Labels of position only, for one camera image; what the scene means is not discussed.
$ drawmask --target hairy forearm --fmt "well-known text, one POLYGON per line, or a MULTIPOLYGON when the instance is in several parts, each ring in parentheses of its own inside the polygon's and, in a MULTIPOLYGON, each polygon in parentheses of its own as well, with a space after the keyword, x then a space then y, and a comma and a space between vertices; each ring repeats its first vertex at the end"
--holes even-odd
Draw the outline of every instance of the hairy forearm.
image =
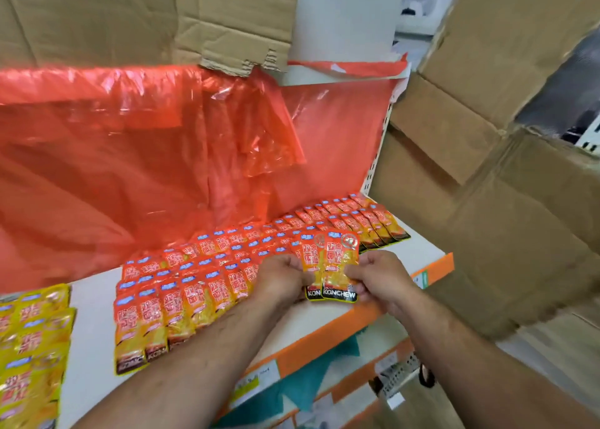
POLYGON ((116 388, 76 428, 207 427, 282 314, 252 295, 116 388))
POLYGON ((411 289, 392 312, 467 427, 598 427, 544 377, 477 335, 442 304, 411 289))

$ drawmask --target hand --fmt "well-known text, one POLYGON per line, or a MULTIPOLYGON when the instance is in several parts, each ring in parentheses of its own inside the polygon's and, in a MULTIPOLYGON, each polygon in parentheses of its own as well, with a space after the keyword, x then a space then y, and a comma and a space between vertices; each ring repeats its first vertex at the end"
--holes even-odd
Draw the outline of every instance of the hand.
POLYGON ((313 282, 314 274, 303 271, 296 255, 273 256, 260 264, 253 295, 288 307, 296 301, 303 287, 313 282))
POLYGON ((370 297, 380 302, 398 304, 407 293, 419 288, 410 278, 400 259, 389 251, 367 251, 360 255, 358 265, 347 265, 344 273, 359 281, 356 292, 364 301, 370 297))

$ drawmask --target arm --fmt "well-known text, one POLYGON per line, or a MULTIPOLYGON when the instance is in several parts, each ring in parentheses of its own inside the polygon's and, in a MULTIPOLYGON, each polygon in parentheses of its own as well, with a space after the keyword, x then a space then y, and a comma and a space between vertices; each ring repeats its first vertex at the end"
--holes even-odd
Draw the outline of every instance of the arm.
POLYGON ((313 279, 294 256, 268 258, 250 297, 133 375, 74 427, 208 427, 271 329, 313 279))
POLYGON ((598 420, 548 380, 481 338, 421 291, 391 252, 369 251, 346 274, 406 328, 466 427, 598 428, 598 420))

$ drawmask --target row of packets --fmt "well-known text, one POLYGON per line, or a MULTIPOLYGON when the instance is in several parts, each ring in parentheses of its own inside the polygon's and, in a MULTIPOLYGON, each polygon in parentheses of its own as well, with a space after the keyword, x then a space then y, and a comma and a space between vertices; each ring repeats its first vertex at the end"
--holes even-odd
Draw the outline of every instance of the row of packets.
POLYGON ((272 224, 199 232, 160 253, 133 257, 116 288, 115 372, 161 357, 247 297, 270 255, 295 253, 315 273, 309 300, 355 302, 341 272, 345 264, 356 263, 360 248, 408 237, 383 206, 351 194, 296 209, 272 224))
POLYGON ((66 284, 0 303, 0 427, 55 427, 76 310, 66 284))

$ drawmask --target red plastic sheet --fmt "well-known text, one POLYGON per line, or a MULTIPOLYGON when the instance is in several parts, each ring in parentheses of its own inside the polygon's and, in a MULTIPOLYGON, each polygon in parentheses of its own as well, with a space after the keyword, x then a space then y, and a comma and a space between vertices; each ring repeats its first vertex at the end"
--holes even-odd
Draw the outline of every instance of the red plastic sheet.
POLYGON ((198 67, 0 72, 0 293, 265 218, 303 163, 274 81, 198 67))
POLYGON ((397 82, 281 88, 307 163, 271 175, 278 196, 273 215, 310 200, 361 189, 379 149, 383 120, 397 82))

